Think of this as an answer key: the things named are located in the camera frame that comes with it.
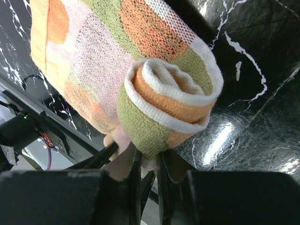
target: colorful towel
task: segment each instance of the colorful towel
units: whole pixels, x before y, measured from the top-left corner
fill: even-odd
[[[223,78],[163,0],[30,4],[34,62],[106,144],[131,140],[151,158],[207,126]]]

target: pink patch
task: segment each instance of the pink patch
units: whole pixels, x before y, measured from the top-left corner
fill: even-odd
[[[93,13],[77,37],[72,70],[101,100],[111,119],[117,113],[117,95],[128,68],[135,62]]]

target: red wire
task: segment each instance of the red wire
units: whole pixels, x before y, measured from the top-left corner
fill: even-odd
[[[52,144],[52,142],[51,142],[50,138],[48,137],[48,135],[42,134],[42,138],[43,138],[43,139],[45,139],[45,138],[47,139],[47,142],[48,142],[48,143],[45,143],[46,145],[48,144],[50,148],[51,148],[51,147],[54,147],[54,145]]]

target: orange stripe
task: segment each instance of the orange stripe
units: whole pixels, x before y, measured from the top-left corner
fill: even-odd
[[[188,47],[144,0],[123,0],[120,16],[124,31],[146,58],[169,61]]]
[[[66,81],[64,97],[94,128],[104,134],[110,131],[108,127],[111,121],[105,111],[80,86]]]
[[[215,101],[210,105],[203,106],[203,107],[190,106],[178,102],[173,98],[157,94],[144,81],[142,75],[142,69],[143,67],[138,68],[135,77],[132,80],[135,90],[142,96],[142,98],[145,101],[155,106],[156,108],[164,111],[165,113],[171,115],[172,117],[193,124],[198,122],[202,117],[204,117],[209,112],[209,110],[213,107]]]
[[[63,44],[69,31],[69,17],[60,0],[49,0],[48,41]]]

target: white stripe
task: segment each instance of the white stripe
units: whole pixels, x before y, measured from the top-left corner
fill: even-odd
[[[164,1],[161,0],[145,0],[146,4],[164,21],[171,9]]]
[[[161,19],[164,20],[174,30],[174,32],[178,36],[180,36],[180,38],[182,38],[184,41],[186,41],[186,38],[184,38],[183,35],[183,33],[185,32],[181,33],[178,31],[178,29],[176,29],[177,23],[180,22],[180,24],[186,26],[186,31],[189,31],[194,34],[194,32],[183,22],[182,19],[180,19],[179,16],[177,23],[174,23],[174,21],[171,20],[167,20],[167,13],[172,11],[172,9],[163,0],[145,0],[145,2],[159,16],[162,14],[162,12],[165,11],[166,14],[164,16],[160,16]],[[216,99],[221,93],[224,83],[221,71],[217,66],[215,56],[213,55],[209,47],[206,45],[206,43],[197,35],[195,35],[195,38],[192,41],[192,43],[189,44],[189,47],[201,58],[201,60],[206,66],[206,71],[211,79],[211,83],[213,86],[212,94],[210,95],[210,99],[208,98],[207,102],[212,102],[213,99]]]
[[[157,94],[193,106],[206,106],[216,100],[217,96],[206,96],[202,88],[194,83],[191,76],[182,72],[178,66],[159,59],[143,60],[143,62],[145,62],[142,69],[143,79]],[[173,75],[182,79],[194,94],[180,90],[177,83],[174,86],[170,85],[171,81],[169,81],[169,83],[166,83],[166,81],[163,83],[162,81],[165,79],[174,81],[170,71],[173,72]]]
[[[223,77],[219,67],[217,66],[215,56],[206,45],[206,43],[196,37],[190,45],[191,49],[201,58],[206,66],[206,71],[212,83],[212,98],[217,98],[223,87]]]
[[[126,90],[126,93],[128,94],[128,97],[130,100],[135,104],[135,106],[142,111],[145,115],[156,121],[157,123],[172,129],[177,132],[181,132],[184,134],[193,134],[197,133],[199,131],[202,131],[206,128],[209,120],[209,116],[204,121],[203,125],[199,124],[190,124],[184,121],[181,121],[177,118],[174,118],[170,116],[169,114],[161,111],[160,109],[157,109],[153,105],[146,102],[142,96],[135,91],[134,86],[131,82],[131,79],[135,75],[135,69],[140,67],[146,60],[140,60],[133,64],[129,70],[128,73],[125,76],[124,81],[124,87]]]

